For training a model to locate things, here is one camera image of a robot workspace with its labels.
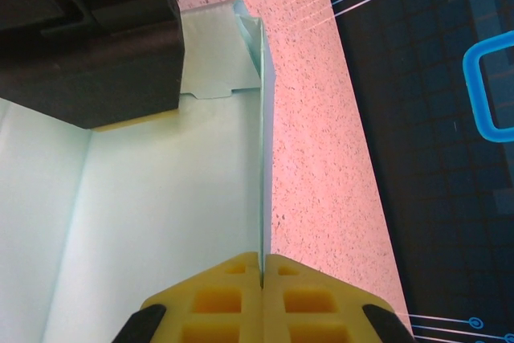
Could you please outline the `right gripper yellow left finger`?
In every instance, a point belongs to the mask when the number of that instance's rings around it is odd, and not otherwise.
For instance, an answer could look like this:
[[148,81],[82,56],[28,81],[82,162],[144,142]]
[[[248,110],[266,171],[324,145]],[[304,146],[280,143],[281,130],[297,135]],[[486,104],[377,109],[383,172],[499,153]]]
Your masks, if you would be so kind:
[[245,252],[146,299],[117,342],[261,342],[259,255]]

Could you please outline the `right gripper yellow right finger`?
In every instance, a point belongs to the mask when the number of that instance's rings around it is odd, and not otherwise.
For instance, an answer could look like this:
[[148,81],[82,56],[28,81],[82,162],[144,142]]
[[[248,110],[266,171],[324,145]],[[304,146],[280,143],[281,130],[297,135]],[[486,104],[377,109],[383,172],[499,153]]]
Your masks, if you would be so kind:
[[263,274],[265,342],[414,342],[381,297],[281,255]]

